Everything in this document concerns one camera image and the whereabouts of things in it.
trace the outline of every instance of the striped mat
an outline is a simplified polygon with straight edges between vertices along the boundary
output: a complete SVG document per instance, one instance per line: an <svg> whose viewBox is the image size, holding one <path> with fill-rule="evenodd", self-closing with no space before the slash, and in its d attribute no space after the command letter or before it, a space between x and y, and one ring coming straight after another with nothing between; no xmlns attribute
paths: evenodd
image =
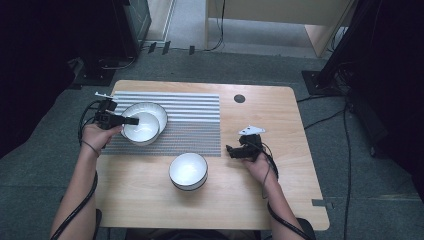
<svg viewBox="0 0 424 240"><path fill-rule="evenodd" d="M205 157L221 156L218 94L116 91L114 98L117 115L133 104L153 102L165 109L168 123L150 145L137 146L117 134L103 154L178 156L194 152Z"/></svg>

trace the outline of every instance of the black cable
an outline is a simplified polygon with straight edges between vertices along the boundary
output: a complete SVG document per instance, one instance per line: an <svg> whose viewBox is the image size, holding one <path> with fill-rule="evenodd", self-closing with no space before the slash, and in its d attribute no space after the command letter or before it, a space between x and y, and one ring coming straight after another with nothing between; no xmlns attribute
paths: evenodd
<svg viewBox="0 0 424 240"><path fill-rule="evenodd" d="M85 123L82 125L82 130L84 129L84 127L85 127L85 125L87 125L88 124L88 122L90 122L90 120L93 120L91 123L94 123L94 117L90 117L89 119L87 119L86 121L85 121Z"/></svg>
<svg viewBox="0 0 424 240"><path fill-rule="evenodd" d="M129 67L131 64L133 64L134 61L135 61L135 57L133 57L131 59L131 62L130 63L128 63L127 65L124 65L124 66L118 66L118 67L101 67L101 68L102 69L105 69L105 70L120 70L120 69L125 69L125 68Z"/></svg>
<svg viewBox="0 0 424 240"><path fill-rule="evenodd" d="M300 230L299 228L293 226L291 223L287 222L286 220L282 219L280 216L278 216L271 208L271 205L269 205L269 202L267 204L268 206L268 212L269 214L271 214L272 218L274 218L275 220L277 220L277 222L281 223L282 225L284 225L285 227L287 227L288 229L292 230L293 232L295 232L297 235L301 236L303 239L306 240L312 240L308 235L306 235L306 233L304 233L302 230Z"/></svg>
<svg viewBox="0 0 424 240"><path fill-rule="evenodd" d="M271 166L271 168L272 168L272 170L274 171L274 173L275 173L275 175L276 175L276 177L277 177L277 179L279 178L279 174L278 174L278 168L277 168L277 165L275 164L275 162L274 162L274 159L273 159L273 157L270 155L270 154L268 154L266 151L264 151L262 148L260 148L260 147L258 147L258 146L256 146L255 144L253 144L253 143L251 143L251 142L248 142L248 141L246 141L246 143L249 145L249 146L252 146L252 147L255 147L256 149L259 149L263 154L265 154L265 156L267 157L267 159L268 159L268 165L270 165Z"/></svg>
<svg viewBox="0 0 424 240"><path fill-rule="evenodd" d="M344 111L344 109L343 109L343 110L340 110L340 111L338 111L338 112L336 112L335 114L331 115L331 116L330 116L330 117L328 117L328 118L324 118L324 119L321 119L321 120L316 121L316 122L314 122L314 123L311 123L311 124L309 124L308 126L304 127L304 130L306 130L306 129L308 129L308 128L310 128L310 127L312 127L312 126L314 126L314 125L316 125L316 124L318 124L318 123L321 123L321 122L324 122L324 121L330 120L330 119L334 118L335 116L339 115L339 114L340 114L341 112L343 112L343 111Z"/></svg>
<svg viewBox="0 0 424 240"><path fill-rule="evenodd" d="M347 130L347 123L346 123L346 111L348 110L348 103L346 103L344 113L343 113L343 125L345 129L346 134L346 140L347 140L347 147L348 147L348 177L347 177L347 196L346 196L346 208L345 208L345 219L344 219L344 233L343 233L343 239L347 239L347 222L348 222L348 216L349 216L349 204L350 204L350 193L352 189L352 147L350 144L350 136L349 131Z"/></svg>
<svg viewBox="0 0 424 240"><path fill-rule="evenodd" d="M328 98L328 97L344 97L344 96L339 96L339 95L311 95L307 98L297 100L296 102L301 103L301 102L309 101L309 100L312 100L312 99Z"/></svg>
<svg viewBox="0 0 424 240"><path fill-rule="evenodd" d="M264 180L262 181L262 199L267 199L268 198L268 196L266 196L264 194L264 189L265 189L266 179L268 178L269 170L271 170L271 164L268 162L268 171L266 172L265 177L264 177Z"/></svg>
<svg viewBox="0 0 424 240"><path fill-rule="evenodd" d="M83 124L83 121L84 121L84 118L85 118L85 115L87 114L87 112L88 112L88 110L94 110L94 109L97 109L97 108L92 108L92 106L94 105L94 104L96 104L96 103L101 103L101 101L100 100L96 100L96 101L93 101L93 102L91 102L85 109L84 109L84 112L82 113L82 115L81 115L81 118L80 118L80 121L79 121L79 125L78 125L78 142L79 142L79 144L81 145L81 139L82 139L82 130L84 129L84 126L85 126L85 124L86 123L84 123Z"/></svg>
<svg viewBox="0 0 424 240"><path fill-rule="evenodd" d="M271 157L272 157L272 158L274 158L274 157L272 156L271 148L269 148L269 147L268 147L268 145L266 145L265 143L262 143L262 145L264 145L264 146L268 149L268 151L269 151L269 155L271 155Z"/></svg>
<svg viewBox="0 0 424 240"><path fill-rule="evenodd" d="M215 45L215 47L213 47L211 49L205 49L204 51L210 52L210 51L216 50L224 42L224 13L225 13L225 0L222 3L221 27L218 24L218 18L217 18L218 29L221 31L221 37L219 38L218 43Z"/></svg>
<svg viewBox="0 0 424 240"><path fill-rule="evenodd" d="M59 228L56 230L56 232L53 234L53 236L50 238L50 240L56 240L60 237L60 235L63 233L63 231L66 229L68 224L75 218L75 216L84 208L85 205L87 205L88 201L91 199L91 197L94 194L94 191L96 191L97 187L97 171L96 175L94 175L94 181L93 185L91 186L90 192L88 192L87 196L82 200L82 202L75 208L74 211L69 214L69 216L63 221L63 223L59 226Z"/></svg>

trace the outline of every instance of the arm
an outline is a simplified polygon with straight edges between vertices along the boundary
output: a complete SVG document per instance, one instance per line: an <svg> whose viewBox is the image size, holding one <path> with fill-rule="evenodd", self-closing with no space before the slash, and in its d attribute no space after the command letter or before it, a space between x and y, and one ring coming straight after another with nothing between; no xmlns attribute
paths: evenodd
<svg viewBox="0 0 424 240"><path fill-rule="evenodd" d="M111 137L121 131L118 126L109 130L102 130L95 124L84 128L82 143L78 160L68 185L66 193L60 203L50 230L52 236L69 214L82 202L90 191L96 173L97 157L104 145L109 143ZM96 225L96 206L93 197L87 205L75 216L63 231L60 239L92 239Z"/></svg>
<svg viewBox="0 0 424 240"><path fill-rule="evenodd" d="M255 162L243 160L243 163L252 176L260 183L263 183L269 169L268 160L265 154L261 153ZM270 170L268 176L266 176L263 187L268 194L268 201L272 210L279 217L302 230L284 196L283 190L278 183L278 179L272 170ZM276 221L274 218L270 218L273 239L303 239L298 234Z"/></svg>

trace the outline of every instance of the person's left hand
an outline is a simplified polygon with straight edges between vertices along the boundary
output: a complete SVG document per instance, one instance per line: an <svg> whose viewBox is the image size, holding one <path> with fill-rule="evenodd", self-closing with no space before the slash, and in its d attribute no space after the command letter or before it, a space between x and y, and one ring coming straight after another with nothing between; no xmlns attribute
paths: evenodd
<svg viewBox="0 0 424 240"><path fill-rule="evenodd" d="M119 133L121 130L122 126L103 130L99 128L97 124L88 124L84 127L82 140L100 152L103 146L110 142L112 136Z"/></svg>

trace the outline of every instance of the person's finger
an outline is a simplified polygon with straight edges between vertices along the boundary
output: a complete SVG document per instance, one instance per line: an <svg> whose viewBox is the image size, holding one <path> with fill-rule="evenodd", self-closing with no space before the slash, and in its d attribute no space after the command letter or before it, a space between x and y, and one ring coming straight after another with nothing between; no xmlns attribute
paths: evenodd
<svg viewBox="0 0 424 240"><path fill-rule="evenodd" d="M117 134L117 133L119 133L119 132L122 131L122 126L119 125L119 126L113 127L113 128L111 128L111 129L109 129L107 131L108 131L108 133L109 133L110 136L113 136L113 135L115 135L115 134Z"/></svg>

